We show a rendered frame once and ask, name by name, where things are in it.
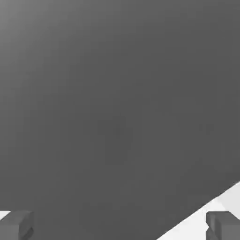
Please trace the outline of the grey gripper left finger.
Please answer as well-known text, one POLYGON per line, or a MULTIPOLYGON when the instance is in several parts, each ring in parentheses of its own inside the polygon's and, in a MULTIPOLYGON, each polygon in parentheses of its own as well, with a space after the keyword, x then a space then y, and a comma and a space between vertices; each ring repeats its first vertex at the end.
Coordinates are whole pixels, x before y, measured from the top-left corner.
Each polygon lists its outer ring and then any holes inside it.
POLYGON ((34 212, 10 211, 0 219, 0 240, 34 240, 34 212))

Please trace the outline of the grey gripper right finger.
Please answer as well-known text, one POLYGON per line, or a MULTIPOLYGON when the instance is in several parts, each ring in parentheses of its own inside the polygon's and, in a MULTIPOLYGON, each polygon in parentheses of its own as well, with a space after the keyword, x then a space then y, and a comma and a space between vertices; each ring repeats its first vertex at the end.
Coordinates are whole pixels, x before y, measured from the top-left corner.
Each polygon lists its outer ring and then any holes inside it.
POLYGON ((206 213, 206 240, 240 240, 240 220, 229 211, 206 213))

